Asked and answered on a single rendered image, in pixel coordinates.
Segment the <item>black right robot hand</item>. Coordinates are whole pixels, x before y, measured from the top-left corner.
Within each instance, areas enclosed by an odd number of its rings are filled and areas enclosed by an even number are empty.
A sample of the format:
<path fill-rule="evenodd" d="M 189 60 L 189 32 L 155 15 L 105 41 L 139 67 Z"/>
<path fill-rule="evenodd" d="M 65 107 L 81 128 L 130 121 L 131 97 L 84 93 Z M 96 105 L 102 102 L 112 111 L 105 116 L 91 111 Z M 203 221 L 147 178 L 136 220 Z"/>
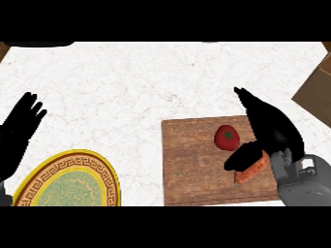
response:
<path fill-rule="evenodd" d="M 227 171 L 245 171 L 262 158 L 290 149 L 292 161 L 305 157 L 305 142 L 301 132 L 283 111 L 264 102 L 245 88 L 234 88 L 246 108 L 255 141 L 245 143 L 224 162 Z"/>

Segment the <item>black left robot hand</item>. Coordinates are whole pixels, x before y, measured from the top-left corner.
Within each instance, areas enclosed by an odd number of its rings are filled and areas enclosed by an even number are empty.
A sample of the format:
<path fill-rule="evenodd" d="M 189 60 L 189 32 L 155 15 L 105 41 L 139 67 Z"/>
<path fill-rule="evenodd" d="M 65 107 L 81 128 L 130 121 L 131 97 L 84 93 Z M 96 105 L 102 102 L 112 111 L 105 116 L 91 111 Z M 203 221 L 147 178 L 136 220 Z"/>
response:
<path fill-rule="evenodd" d="M 0 125 L 0 182 L 13 176 L 19 168 L 28 141 L 46 114 L 37 95 L 27 92 Z"/>

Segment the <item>red tomato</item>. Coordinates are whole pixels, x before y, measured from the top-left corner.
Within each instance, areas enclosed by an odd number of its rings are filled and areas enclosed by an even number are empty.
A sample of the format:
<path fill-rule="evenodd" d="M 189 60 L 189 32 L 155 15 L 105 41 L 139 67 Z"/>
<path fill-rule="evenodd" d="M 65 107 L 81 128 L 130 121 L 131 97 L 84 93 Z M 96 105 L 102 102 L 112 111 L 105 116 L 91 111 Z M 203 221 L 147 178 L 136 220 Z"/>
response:
<path fill-rule="evenodd" d="M 234 151 L 240 146 L 240 137 L 230 125 L 221 125 L 214 135 L 214 143 L 221 150 Z"/>

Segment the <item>brown cardboard box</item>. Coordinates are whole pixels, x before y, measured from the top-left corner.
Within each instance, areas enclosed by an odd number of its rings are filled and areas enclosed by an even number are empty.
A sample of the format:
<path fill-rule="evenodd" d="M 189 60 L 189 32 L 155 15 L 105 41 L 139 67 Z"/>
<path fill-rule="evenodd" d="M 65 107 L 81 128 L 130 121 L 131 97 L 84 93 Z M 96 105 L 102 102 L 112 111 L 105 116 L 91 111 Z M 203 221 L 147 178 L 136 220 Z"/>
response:
<path fill-rule="evenodd" d="M 331 128 L 331 51 L 314 69 L 292 100 Z"/>

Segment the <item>brown wooden cutting board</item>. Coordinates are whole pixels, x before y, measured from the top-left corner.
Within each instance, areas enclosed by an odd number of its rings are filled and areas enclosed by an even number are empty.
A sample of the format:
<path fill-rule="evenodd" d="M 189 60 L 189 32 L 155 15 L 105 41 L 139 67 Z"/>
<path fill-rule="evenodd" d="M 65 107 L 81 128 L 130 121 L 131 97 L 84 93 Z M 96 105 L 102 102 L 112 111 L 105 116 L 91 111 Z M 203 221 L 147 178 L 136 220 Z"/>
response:
<path fill-rule="evenodd" d="M 234 182 L 234 171 L 224 169 L 231 155 L 214 144 L 221 125 L 230 125 L 240 141 L 253 141 L 246 115 L 172 119 L 162 122 L 165 205 L 212 205 L 277 201 L 271 168 L 243 184 Z"/>

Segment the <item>orange carrot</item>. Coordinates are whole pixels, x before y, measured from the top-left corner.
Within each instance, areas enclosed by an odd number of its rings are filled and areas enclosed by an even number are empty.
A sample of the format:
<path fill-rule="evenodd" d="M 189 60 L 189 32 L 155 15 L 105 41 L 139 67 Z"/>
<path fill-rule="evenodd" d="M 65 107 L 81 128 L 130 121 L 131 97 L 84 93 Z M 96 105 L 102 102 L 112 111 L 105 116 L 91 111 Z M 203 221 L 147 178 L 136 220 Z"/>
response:
<path fill-rule="evenodd" d="M 251 167 L 245 171 L 234 172 L 234 182 L 239 184 L 249 182 L 268 167 L 268 164 L 270 164 L 268 154 L 262 153 L 261 159 L 251 165 Z"/>

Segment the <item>yellow patterned plate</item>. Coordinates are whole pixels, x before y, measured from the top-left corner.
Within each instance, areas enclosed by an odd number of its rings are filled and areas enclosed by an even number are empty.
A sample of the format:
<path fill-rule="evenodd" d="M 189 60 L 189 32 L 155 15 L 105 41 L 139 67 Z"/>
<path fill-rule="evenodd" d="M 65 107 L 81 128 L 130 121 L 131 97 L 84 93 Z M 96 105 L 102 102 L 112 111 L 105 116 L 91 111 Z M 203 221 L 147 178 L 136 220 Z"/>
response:
<path fill-rule="evenodd" d="M 94 151 L 50 157 L 27 176 L 13 206 L 121 206 L 118 174 Z"/>

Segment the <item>black round object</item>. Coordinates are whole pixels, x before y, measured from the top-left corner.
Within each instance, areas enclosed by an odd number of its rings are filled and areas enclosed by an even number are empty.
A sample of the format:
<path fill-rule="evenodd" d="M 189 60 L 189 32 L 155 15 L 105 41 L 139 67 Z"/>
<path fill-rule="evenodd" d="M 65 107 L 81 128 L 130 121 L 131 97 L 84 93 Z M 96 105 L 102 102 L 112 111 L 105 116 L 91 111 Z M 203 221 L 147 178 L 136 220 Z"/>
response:
<path fill-rule="evenodd" d="M 66 47 L 74 42 L 4 42 L 10 47 Z"/>

